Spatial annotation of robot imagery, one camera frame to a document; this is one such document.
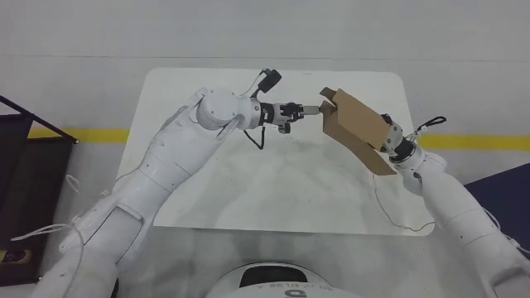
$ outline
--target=yellow tape line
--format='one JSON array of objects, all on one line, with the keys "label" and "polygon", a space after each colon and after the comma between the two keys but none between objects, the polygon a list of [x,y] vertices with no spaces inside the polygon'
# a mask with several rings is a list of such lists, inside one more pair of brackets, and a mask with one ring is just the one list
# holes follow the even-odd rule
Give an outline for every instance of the yellow tape line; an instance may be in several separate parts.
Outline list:
[{"label": "yellow tape line", "polygon": [[[69,133],[81,142],[127,142],[129,129],[106,127],[65,127],[63,131]],[[45,127],[33,127],[29,138],[59,136]]]},{"label": "yellow tape line", "polygon": [[420,139],[419,144],[425,148],[530,151],[530,135],[495,136],[425,134]]},{"label": "yellow tape line", "polygon": [[[129,130],[123,128],[66,127],[63,130],[82,142],[125,143],[129,135]],[[34,127],[30,131],[30,138],[54,136],[57,135],[43,127]],[[530,135],[425,134],[419,143],[425,148],[530,151]]]}]

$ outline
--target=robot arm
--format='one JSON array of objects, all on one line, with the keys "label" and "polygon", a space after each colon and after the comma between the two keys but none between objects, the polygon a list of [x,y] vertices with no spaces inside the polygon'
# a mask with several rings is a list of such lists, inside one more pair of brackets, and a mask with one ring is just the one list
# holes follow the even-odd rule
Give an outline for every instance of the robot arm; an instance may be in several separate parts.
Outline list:
[{"label": "robot arm", "polygon": [[[300,111],[293,117],[285,108]],[[118,273],[142,250],[158,210],[235,128],[254,129],[264,123],[285,127],[303,115],[303,107],[294,103],[260,103],[255,95],[237,96],[226,89],[195,92],[161,126],[122,187],[75,222],[84,243],[81,259],[79,236],[70,232],[60,244],[63,258],[43,276],[32,297],[109,298]]]},{"label": "robot arm", "polygon": [[436,224],[462,248],[485,296],[530,296],[530,261],[497,228],[475,197],[445,173],[445,160],[403,137],[402,129],[385,115],[391,129],[380,151],[390,155],[404,186],[423,197]]}]

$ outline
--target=table top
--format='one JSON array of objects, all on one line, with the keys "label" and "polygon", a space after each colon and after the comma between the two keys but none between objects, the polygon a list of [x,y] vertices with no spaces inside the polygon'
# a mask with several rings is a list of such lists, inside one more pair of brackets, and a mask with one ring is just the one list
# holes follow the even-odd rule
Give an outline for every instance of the table top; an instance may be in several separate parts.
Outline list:
[{"label": "table top", "polygon": [[[152,70],[146,77],[118,175],[134,169],[152,136],[200,87],[244,92],[259,70]],[[384,72],[279,70],[283,79],[261,101],[320,105],[325,86],[342,88],[412,131],[401,79]],[[259,137],[260,130],[249,133]],[[431,221],[423,200],[402,186],[399,175],[373,176],[345,147],[322,132],[321,116],[292,125],[289,135],[267,127],[259,151],[235,130],[205,167],[162,206],[155,226],[226,228],[308,233],[426,235],[392,226],[375,198],[398,224]]]}]

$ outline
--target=cardboard box flap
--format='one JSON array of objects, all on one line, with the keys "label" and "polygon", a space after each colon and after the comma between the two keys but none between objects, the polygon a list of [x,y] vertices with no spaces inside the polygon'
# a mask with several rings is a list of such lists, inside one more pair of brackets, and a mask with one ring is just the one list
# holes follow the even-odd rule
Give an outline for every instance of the cardboard box flap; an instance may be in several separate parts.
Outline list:
[{"label": "cardboard box flap", "polygon": [[390,126],[384,122],[381,115],[342,89],[337,90],[333,101],[338,109],[339,125],[370,144],[376,150],[380,150],[390,129]]},{"label": "cardboard box flap", "polygon": [[344,90],[324,88],[320,111],[323,131],[352,151],[375,175],[394,175],[395,171],[374,150],[380,150],[390,127],[383,118]]},{"label": "cardboard box flap", "polygon": [[320,92],[320,95],[328,98],[328,100],[331,101],[331,103],[336,106],[337,104],[333,100],[333,97],[336,95],[336,93],[337,93],[336,91],[326,86],[325,88],[322,89],[322,91]]},{"label": "cardboard box flap", "polygon": [[375,175],[395,175],[388,163],[366,142],[336,122],[336,115],[324,114],[324,133],[352,151]]}]

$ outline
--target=white cable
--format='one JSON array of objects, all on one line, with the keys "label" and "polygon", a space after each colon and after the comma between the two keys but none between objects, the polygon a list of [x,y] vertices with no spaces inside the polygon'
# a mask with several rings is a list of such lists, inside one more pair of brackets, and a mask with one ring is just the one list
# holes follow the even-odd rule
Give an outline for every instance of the white cable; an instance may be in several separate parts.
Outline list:
[{"label": "white cable", "polygon": [[244,96],[245,94],[247,94],[253,87],[254,85],[256,84],[256,82],[258,82],[258,79],[259,79],[259,76],[261,76],[263,74],[263,71],[265,69],[263,69],[259,74],[258,76],[256,76],[256,78],[254,79],[254,81],[252,82],[252,84],[250,85],[250,87],[248,87],[247,91],[243,92],[242,94],[240,94],[239,96]]},{"label": "white cable", "polygon": [[491,212],[489,212],[487,209],[485,209],[484,207],[482,208],[484,210],[484,212],[489,216],[489,218],[495,223],[495,225],[497,226],[497,228],[499,229],[500,231],[500,222],[497,220],[497,218],[495,218],[495,216],[493,214],[491,214]]},{"label": "white cable", "polygon": [[77,276],[77,273],[78,273],[78,271],[79,271],[79,269],[81,267],[81,262],[83,261],[84,240],[83,240],[83,235],[81,234],[81,232],[73,225],[66,224],[66,223],[58,223],[58,224],[51,224],[49,226],[42,227],[40,229],[37,229],[35,231],[32,231],[32,232],[27,233],[27,234],[22,235],[22,236],[11,238],[12,241],[21,241],[21,240],[29,238],[31,236],[42,235],[42,234],[45,234],[45,233],[54,233],[54,232],[63,230],[64,228],[70,228],[70,229],[74,230],[74,232],[79,237],[80,253],[79,253],[79,261],[77,262],[77,266],[75,267],[74,275],[72,276],[72,279],[70,280],[70,283],[68,283],[68,286],[66,287],[65,294],[62,296],[62,298],[66,297],[66,294],[68,293],[68,291],[72,287],[72,284],[74,283],[74,279]]},{"label": "white cable", "polygon": [[70,174],[66,174],[65,176],[66,183],[68,183],[68,186],[76,193],[78,194],[80,192],[80,182],[73,177]]},{"label": "white cable", "polygon": [[379,196],[378,196],[378,186],[375,182],[375,174],[372,173],[372,178],[373,178],[373,192],[375,193],[375,199],[378,201],[378,204],[379,204],[379,207],[381,208],[381,210],[383,211],[383,213],[385,213],[385,215],[387,215],[387,218],[388,218],[388,221],[390,221],[390,223],[394,226],[394,227],[398,227],[398,228],[401,228],[401,229],[407,229],[407,230],[410,230],[414,233],[417,233],[417,232],[420,232],[422,231],[426,226],[428,226],[429,224],[435,224],[436,222],[435,221],[431,221],[431,222],[427,222],[425,224],[423,224],[420,228],[412,228],[412,227],[409,227],[409,226],[406,226],[406,225],[403,225],[403,224],[398,224],[398,223],[395,223],[392,218],[390,217],[390,215],[388,214],[388,212],[384,209],[383,205],[381,204],[381,201],[379,200]]},{"label": "white cable", "polygon": [[134,168],[132,171],[129,171],[128,173],[120,175],[114,181],[114,185],[116,185],[116,183],[118,183],[118,181],[121,180],[123,177],[131,175],[135,170],[140,168],[140,166],[142,165],[143,161],[146,159],[147,153],[149,152],[149,150],[151,150],[151,147],[153,146],[153,144],[154,144],[155,140],[157,139],[158,135],[160,134],[160,132],[162,130],[164,130],[173,120],[175,120],[176,117],[181,115],[181,113],[184,112],[184,110],[187,109],[187,108],[188,108],[187,106],[182,106],[173,115],[171,115],[169,118],[166,119],[166,121],[160,126],[160,129],[158,129],[158,131],[155,134],[155,136],[153,136],[153,138],[151,138],[151,141],[149,142],[149,147],[147,147],[146,152],[143,154],[143,157],[140,160],[140,164],[138,166],[136,166],[136,168]]},{"label": "white cable", "polygon": [[521,246],[521,244],[519,244],[518,241],[515,240],[515,238],[512,238],[510,236],[508,236],[506,233],[503,233],[500,229],[500,222],[497,220],[497,218],[495,218],[495,216],[493,214],[491,214],[491,212],[489,212],[486,208],[482,208],[484,210],[484,212],[491,218],[491,220],[495,223],[495,225],[497,226],[497,228],[499,229],[499,231],[501,232],[501,234],[503,234],[506,239],[512,244],[514,245],[518,250],[520,251],[523,251],[523,252],[526,252],[528,254],[530,254],[530,251],[528,251],[526,248],[523,248]]}]

